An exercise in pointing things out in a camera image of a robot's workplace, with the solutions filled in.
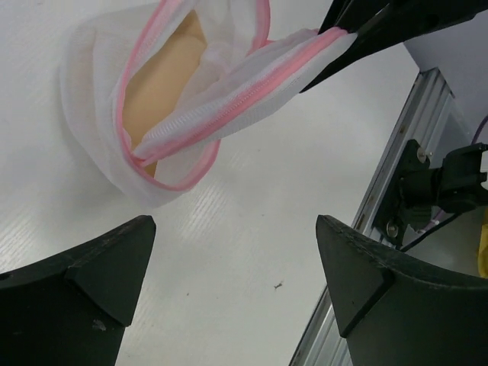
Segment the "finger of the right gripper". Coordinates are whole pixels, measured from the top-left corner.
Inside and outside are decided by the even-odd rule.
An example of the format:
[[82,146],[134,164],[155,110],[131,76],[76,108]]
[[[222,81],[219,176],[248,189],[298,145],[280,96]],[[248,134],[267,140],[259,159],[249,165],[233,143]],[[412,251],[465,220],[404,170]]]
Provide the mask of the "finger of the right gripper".
[[319,33],[324,33],[331,27],[340,27],[355,32],[364,25],[367,25],[367,29],[373,28],[373,26],[384,30],[394,29],[396,22],[392,14],[386,13],[377,18],[390,3],[392,1],[334,0],[319,28]]
[[382,11],[378,16],[392,14],[396,22],[394,29],[379,29],[376,26],[349,33],[356,33],[354,43],[336,60],[331,62],[303,91],[315,87],[328,77],[360,59],[378,53],[404,41],[430,34],[472,20],[478,11]]

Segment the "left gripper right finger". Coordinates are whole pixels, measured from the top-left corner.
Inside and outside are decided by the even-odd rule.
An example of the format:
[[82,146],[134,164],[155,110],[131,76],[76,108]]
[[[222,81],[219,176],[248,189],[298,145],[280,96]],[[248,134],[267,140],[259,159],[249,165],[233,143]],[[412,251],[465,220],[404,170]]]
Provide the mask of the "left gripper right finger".
[[487,281],[413,258],[318,216],[339,334],[355,365],[485,365]]

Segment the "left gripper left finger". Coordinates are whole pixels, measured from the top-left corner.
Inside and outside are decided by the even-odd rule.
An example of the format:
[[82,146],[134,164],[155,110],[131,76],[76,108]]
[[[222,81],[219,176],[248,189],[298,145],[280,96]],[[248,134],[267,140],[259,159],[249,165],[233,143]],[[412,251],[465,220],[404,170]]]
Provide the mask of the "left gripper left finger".
[[156,237],[138,216],[1,275],[3,365],[113,365],[133,321]]

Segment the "white mesh laundry bag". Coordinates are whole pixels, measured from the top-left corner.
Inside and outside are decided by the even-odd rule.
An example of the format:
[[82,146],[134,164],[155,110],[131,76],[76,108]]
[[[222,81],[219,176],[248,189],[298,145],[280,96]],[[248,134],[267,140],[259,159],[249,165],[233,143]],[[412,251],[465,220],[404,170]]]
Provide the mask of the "white mesh laundry bag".
[[221,140],[269,117],[355,42],[340,27],[270,40],[267,1],[161,1],[73,32],[60,67],[73,136],[126,196],[160,207]]

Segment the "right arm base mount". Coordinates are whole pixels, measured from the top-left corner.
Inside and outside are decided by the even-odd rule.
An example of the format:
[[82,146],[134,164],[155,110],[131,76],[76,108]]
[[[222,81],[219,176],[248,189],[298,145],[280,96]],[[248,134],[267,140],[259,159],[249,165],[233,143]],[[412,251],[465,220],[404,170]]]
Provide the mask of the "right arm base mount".
[[438,168],[416,140],[400,156],[373,227],[395,248],[402,249],[407,228],[425,230],[435,223],[433,209],[461,214],[487,205],[487,145],[476,143],[449,152]]

